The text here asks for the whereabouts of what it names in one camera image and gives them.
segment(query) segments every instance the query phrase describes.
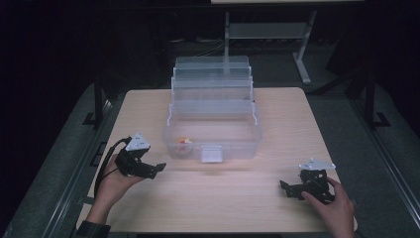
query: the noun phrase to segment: stacked plastic containers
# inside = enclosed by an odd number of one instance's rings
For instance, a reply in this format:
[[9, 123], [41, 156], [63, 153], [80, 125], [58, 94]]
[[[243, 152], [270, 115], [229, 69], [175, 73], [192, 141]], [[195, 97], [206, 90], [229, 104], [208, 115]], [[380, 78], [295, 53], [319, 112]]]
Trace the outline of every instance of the stacked plastic containers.
[[247, 57], [178, 58], [163, 140], [174, 159], [250, 159], [262, 139]]

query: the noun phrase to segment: human hand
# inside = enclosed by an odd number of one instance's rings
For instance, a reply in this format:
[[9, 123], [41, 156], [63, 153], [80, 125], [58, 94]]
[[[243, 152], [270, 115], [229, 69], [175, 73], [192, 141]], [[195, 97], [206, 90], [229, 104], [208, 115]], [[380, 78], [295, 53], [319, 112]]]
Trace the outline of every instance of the human hand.
[[115, 159], [117, 159], [117, 155], [111, 157], [105, 168], [104, 178], [99, 185], [95, 201], [87, 215], [87, 221], [105, 224], [112, 206], [123, 197], [131, 186], [144, 179], [140, 177], [126, 177], [121, 174], [115, 164]]
[[354, 232], [354, 216], [355, 209], [343, 186], [333, 180], [327, 178], [328, 183], [333, 186], [335, 191], [335, 199], [328, 205], [323, 204], [313, 195], [306, 191], [302, 191], [302, 196], [315, 208], [321, 215], [327, 226], [328, 231], [335, 238], [355, 237]]

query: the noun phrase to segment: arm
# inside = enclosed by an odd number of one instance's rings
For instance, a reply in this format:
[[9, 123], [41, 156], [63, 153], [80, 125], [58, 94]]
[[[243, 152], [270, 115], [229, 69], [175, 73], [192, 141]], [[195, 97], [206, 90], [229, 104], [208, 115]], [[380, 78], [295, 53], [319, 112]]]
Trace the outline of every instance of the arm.
[[114, 155], [108, 163], [104, 179], [99, 185], [98, 192], [87, 214], [86, 220], [80, 225], [77, 235], [81, 237], [106, 237], [110, 226], [106, 225], [109, 211], [112, 206], [123, 197], [126, 191], [143, 180], [139, 177], [125, 177], [117, 169], [115, 165]]
[[349, 200], [343, 186], [328, 178], [328, 182], [333, 186], [335, 199], [328, 205], [321, 203], [314, 196], [306, 191], [302, 191], [302, 196], [317, 210], [324, 220], [328, 231], [335, 238], [355, 237], [354, 216], [355, 209]]

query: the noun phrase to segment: black cable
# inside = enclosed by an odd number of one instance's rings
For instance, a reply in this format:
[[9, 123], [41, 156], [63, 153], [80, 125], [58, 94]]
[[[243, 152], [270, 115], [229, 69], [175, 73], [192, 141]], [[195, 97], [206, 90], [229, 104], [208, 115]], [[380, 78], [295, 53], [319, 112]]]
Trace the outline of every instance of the black cable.
[[112, 154], [113, 154], [113, 153], [114, 153], [114, 151], [115, 151], [115, 148], [116, 148], [118, 145], [120, 145], [120, 143], [122, 143], [122, 142], [126, 143], [126, 145], [127, 145], [127, 144], [129, 144], [129, 143], [130, 143], [130, 141], [131, 141], [131, 139], [132, 139], [131, 137], [128, 137], [128, 138], [126, 138], [126, 139], [121, 139], [121, 140], [119, 140], [117, 143], [115, 143], [115, 145], [114, 145], [114, 146], [112, 146], [112, 147], [109, 149], [109, 151], [108, 151], [108, 153], [106, 154], [106, 157], [105, 157], [105, 159], [104, 159], [104, 161], [103, 161], [103, 163], [102, 163], [102, 165], [101, 165], [101, 168], [99, 169], [98, 175], [96, 176], [95, 187], [94, 187], [94, 190], [93, 190], [93, 198], [95, 198], [95, 197], [96, 197], [96, 194], [97, 194], [97, 192], [98, 192], [99, 185], [101, 184], [102, 180], [104, 179], [103, 174], [104, 174], [104, 172], [105, 172], [105, 168], [107, 167], [108, 162], [109, 162], [109, 160], [111, 159], [111, 156], [112, 156]]
[[105, 177], [111, 175], [113, 172], [116, 172], [117, 170], [118, 170], [118, 168], [117, 169], [114, 169], [112, 172], [109, 172], [108, 174], [106, 174], [105, 176], [102, 177], [102, 180], [104, 180]]

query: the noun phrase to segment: sleeve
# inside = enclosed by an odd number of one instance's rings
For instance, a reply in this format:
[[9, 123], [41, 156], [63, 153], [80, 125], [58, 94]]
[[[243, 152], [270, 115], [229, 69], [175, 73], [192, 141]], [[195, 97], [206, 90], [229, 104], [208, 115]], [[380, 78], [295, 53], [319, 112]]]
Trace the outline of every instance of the sleeve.
[[84, 220], [73, 238], [106, 238], [110, 229], [111, 226], [109, 225], [101, 225]]

